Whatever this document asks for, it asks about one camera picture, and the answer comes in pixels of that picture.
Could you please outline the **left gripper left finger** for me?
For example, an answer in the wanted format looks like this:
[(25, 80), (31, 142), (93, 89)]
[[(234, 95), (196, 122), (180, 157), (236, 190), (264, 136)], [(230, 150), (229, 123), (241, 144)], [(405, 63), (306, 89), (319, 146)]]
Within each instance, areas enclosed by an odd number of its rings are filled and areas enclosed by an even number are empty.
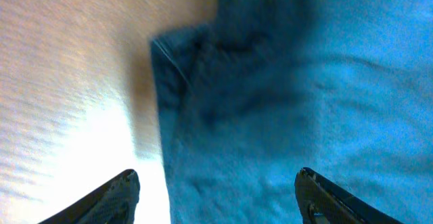
[(139, 191), (137, 172), (127, 169), (40, 224), (133, 224)]

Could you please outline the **navy blue denim shorts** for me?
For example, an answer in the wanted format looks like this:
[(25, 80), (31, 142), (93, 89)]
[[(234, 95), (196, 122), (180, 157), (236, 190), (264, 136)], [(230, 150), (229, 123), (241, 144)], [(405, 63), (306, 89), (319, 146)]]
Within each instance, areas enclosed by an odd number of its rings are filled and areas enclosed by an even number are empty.
[(150, 44), (173, 223), (300, 223), (311, 167), (432, 222), (432, 0), (218, 0)]

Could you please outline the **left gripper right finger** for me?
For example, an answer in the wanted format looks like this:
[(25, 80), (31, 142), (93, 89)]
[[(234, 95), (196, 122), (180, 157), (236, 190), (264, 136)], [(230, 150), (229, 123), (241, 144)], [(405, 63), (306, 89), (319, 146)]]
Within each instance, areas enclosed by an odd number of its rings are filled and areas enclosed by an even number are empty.
[(308, 167), (294, 186), (303, 224), (403, 224)]

